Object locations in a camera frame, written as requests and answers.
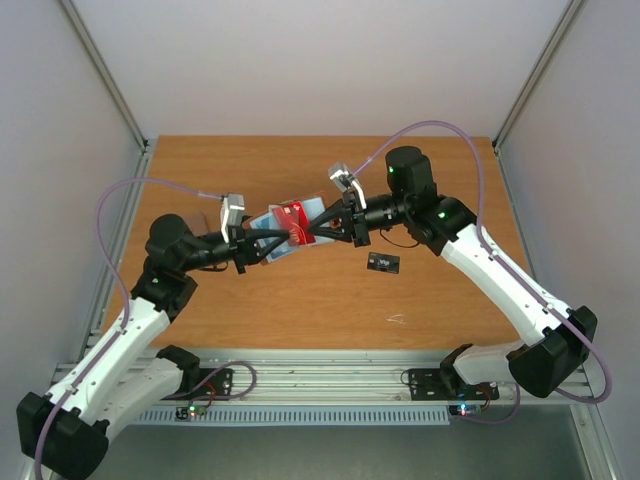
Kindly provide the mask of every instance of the wooden table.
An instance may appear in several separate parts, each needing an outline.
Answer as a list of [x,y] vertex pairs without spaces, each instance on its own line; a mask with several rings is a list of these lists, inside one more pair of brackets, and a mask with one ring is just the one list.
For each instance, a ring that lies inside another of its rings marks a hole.
[[[339,197],[327,178],[336,161],[356,168],[383,137],[161,137],[149,176],[209,192],[240,192],[249,213],[269,204],[323,190]],[[475,140],[486,172],[486,226],[520,265],[523,252],[496,158],[487,138]],[[477,207],[476,173],[468,147],[457,138],[413,137],[429,156],[440,193]],[[362,175],[367,196],[387,193],[384,158]],[[141,273],[148,228],[158,216],[205,212],[219,229],[218,202],[156,185],[140,201],[122,276],[131,288]],[[189,348],[450,349],[511,341],[515,330],[502,313],[457,269],[426,247],[410,250],[372,232],[370,247],[333,243],[304,249],[238,275],[193,272],[199,287],[189,305],[154,345]],[[404,227],[389,237],[411,243]],[[400,274],[366,269],[370,251],[401,257]],[[115,298],[107,323],[122,306]]]

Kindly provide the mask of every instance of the purple cable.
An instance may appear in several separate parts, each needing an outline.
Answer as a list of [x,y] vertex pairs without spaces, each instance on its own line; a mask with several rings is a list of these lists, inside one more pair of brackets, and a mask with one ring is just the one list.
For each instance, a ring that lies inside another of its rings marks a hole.
[[[94,224],[94,233],[98,239],[98,245],[100,246],[100,251],[102,252],[102,256],[104,257],[107,267],[111,274],[113,275],[116,284],[122,294],[122,298],[124,300],[124,312],[122,316],[121,327],[124,329],[129,322],[129,294],[127,293],[127,287],[125,286],[120,274],[118,273],[118,269],[109,258],[109,253],[107,252],[107,248],[104,245],[104,241],[102,240],[102,235],[100,231],[100,213],[102,212],[102,207],[104,206],[107,198],[118,190],[126,185],[130,185],[132,183],[154,183],[156,185],[164,185],[166,187],[171,187],[175,190],[179,190],[181,192],[190,193],[192,195],[197,195],[198,197],[203,198],[213,198],[216,200],[222,200],[221,195],[217,195],[214,193],[201,192],[200,190],[194,190],[192,188],[183,187],[182,185],[178,185],[177,183],[169,182],[167,180],[160,180],[158,178],[150,178],[150,177],[136,177],[136,178],[127,178],[125,180],[121,180],[119,182],[114,183],[109,188],[107,188],[98,200],[98,205],[96,207],[95,212],[95,224]],[[115,343],[115,341],[120,336],[120,332],[115,332],[113,336],[102,346],[100,351],[96,354],[95,357],[91,359],[87,366],[78,374],[76,379],[71,383],[71,388],[75,389],[82,383],[82,380],[89,374],[89,372],[96,366],[96,364],[100,361],[100,359],[107,353],[107,351],[111,348],[111,346]],[[44,452],[44,443],[49,434],[49,430],[51,429],[51,425],[53,424],[53,420],[55,419],[58,412],[62,409],[62,406],[65,404],[69,397],[71,396],[72,391],[66,391],[61,397],[60,400],[53,406],[51,412],[47,416],[47,419],[42,426],[42,430],[40,431],[40,435],[38,436],[38,442],[36,444],[36,451],[34,455],[34,470],[36,475],[36,480],[44,480],[42,477],[42,454]]]
[[[516,282],[518,282],[529,294],[531,294],[531,296],[533,296],[533,298],[535,298],[536,301],[543,308],[547,308],[547,301],[545,300],[545,298],[542,297],[538,292],[536,292],[535,289],[531,285],[529,285],[529,283],[524,278],[522,278],[518,274],[518,272],[516,272],[507,262],[505,262],[503,258],[501,258],[498,255],[493,255],[492,253],[493,248],[491,248],[491,246],[489,245],[489,242],[485,238],[484,232],[483,232],[485,191],[484,191],[484,169],[482,167],[482,158],[480,157],[480,152],[478,151],[477,147],[473,143],[473,140],[471,139],[471,137],[469,137],[469,135],[467,135],[460,128],[456,127],[451,123],[443,122],[440,120],[425,120],[423,122],[417,122],[417,123],[414,123],[413,125],[409,125],[408,127],[403,128],[398,133],[390,137],[386,142],[384,142],[375,152],[373,152],[373,154],[369,158],[367,158],[367,160],[362,165],[360,165],[360,167],[355,171],[354,175],[358,176],[378,155],[380,155],[386,148],[389,147],[389,145],[391,145],[398,138],[402,137],[403,135],[409,133],[412,130],[415,130],[416,128],[430,127],[430,126],[444,127],[449,130],[452,130],[458,136],[460,136],[467,143],[467,145],[469,145],[469,148],[473,153],[473,158],[476,163],[476,172],[477,172],[477,178],[478,178],[478,220],[476,222],[476,231],[478,234],[478,238],[480,239],[480,243],[482,244],[482,247],[489,253],[489,255],[492,255],[493,258],[507,271],[507,273],[509,273],[509,275],[511,275],[511,277],[513,277],[513,279]],[[602,369],[602,373],[604,374],[604,381],[605,381],[603,392],[598,397],[594,397],[594,398],[579,397],[565,390],[562,390],[561,388],[557,388],[556,392],[560,393],[561,395],[564,395],[565,397],[571,400],[581,402],[581,403],[588,403],[593,405],[593,404],[605,401],[611,394],[611,390],[613,388],[613,378],[612,378],[613,375],[611,374],[611,370],[609,369],[607,362],[604,360],[602,353],[595,345],[593,345],[591,341],[589,341],[587,337],[585,337],[582,334],[582,332],[580,332],[580,330],[578,330],[568,319],[564,318],[562,313],[560,313],[555,308],[549,309],[549,312],[562,325],[567,327],[569,331],[573,333],[578,338],[578,340],[580,340],[587,347],[587,349],[589,349],[591,353],[593,353],[593,356],[596,358],[596,360],[600,364],[600,368]]]
[[204,377],[204,379],[202,379],[202,381],[198,385],[193,387],[190,391],[183,392],[183,393],[174,393],[172,395],[168,395],[168,396],[164,397],[164,400],[173,400],[173,399],[176,399],[176,398],[182,398],[182,397],[184,397],[186,395],[189,395],[190,393],[195,392],[200,387],[202,387],[205,383],[207,383],[209,381],[209,379],[211,377],[213,377],[216,373],[221,372],[225,368],[233,367],[234,365],[245,367],[247,370],[249,370],[249,372],[251,373],[251,384],[247,387],[246,390],[244,390],[244,391],[242,391],[240,393],[234,393],[233,395],[216,395],[215,398],[217,398],[218,400],[233,400],[235,398],[242,398],[245,395],[249,394],[254,388],[256,388],[256,384],[258,383],[258,372],[256,372],[256,369],[253,368],[253,366],[250,363],[243,362],[242,360],[236,360],[236,361],[233,361],[233,362],[225,363],[224,365],[220,365],[214,371],[209,373],[209,375]]

